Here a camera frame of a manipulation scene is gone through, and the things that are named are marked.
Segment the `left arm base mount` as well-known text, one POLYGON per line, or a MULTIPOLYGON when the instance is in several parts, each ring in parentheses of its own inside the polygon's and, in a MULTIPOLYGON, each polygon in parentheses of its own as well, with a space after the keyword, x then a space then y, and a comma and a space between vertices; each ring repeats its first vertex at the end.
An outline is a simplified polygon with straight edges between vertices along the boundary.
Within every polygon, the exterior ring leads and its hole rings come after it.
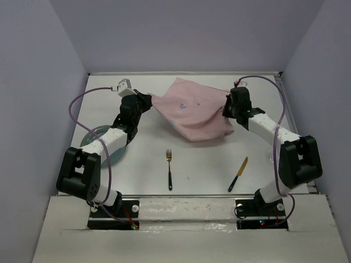
POLYGON ((123 200, 122 207, 118 211, 111 207, 100 207, 92 202, 89 205, 89 217, 87 227, 90 230, 139 230, 139 205, 138 199, 127 198, 123 200))

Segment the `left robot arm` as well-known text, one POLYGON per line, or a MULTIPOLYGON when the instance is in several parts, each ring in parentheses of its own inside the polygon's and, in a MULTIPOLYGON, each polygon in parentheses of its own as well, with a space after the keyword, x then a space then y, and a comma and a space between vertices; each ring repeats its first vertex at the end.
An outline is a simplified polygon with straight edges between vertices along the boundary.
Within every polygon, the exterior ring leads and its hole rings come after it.
POLYGON ((90 144, 66 150, 56 182, 59 192, 77 197, 91 205, 100 206, 108 216, 122 209, 122 195, 112 189, 112 179, 101 183, 101 163, 111 165, 111 153, 127 146, 138 132, 142 114, 152 107, 152 97, 131 90, 122 97, 120 112, 112 126, 90 144))

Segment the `pink cloth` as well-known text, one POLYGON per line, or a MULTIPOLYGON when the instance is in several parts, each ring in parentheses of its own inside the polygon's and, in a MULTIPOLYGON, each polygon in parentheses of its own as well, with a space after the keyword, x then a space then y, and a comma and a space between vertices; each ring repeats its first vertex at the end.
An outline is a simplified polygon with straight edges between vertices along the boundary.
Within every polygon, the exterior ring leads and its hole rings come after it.
POLYGON ((229 94, 182 78, 176 78, 164 96, 152 94, 153 107, 184 138, 200 142, 230 135, 234 127, 222 115, 229 94))

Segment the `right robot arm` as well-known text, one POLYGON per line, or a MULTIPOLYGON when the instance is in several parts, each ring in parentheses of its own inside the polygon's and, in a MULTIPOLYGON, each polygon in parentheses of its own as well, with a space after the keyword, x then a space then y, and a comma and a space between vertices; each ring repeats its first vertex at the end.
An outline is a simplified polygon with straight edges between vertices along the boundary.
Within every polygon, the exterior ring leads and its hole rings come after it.
POLYGON ((249 132, 258 135, 273 148, 274 179, 258 189, 253 199, 236 208, 240 219, 268 216, 283 197, 300 185, 322 176, 316 140, 295 134, 272 120, 265 111, 252 107, 245 87, 231 89, 223 109, 224 117, 233 118, 249 132))

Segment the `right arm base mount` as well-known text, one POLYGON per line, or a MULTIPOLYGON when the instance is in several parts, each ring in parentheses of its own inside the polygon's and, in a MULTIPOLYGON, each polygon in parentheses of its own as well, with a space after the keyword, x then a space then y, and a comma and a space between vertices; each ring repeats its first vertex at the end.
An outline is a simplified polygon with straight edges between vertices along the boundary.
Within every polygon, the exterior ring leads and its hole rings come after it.
POLYGON ((288 229, 282 199, 261 208, 253 199, 237 199, 234 214, 238 230, 288 229))

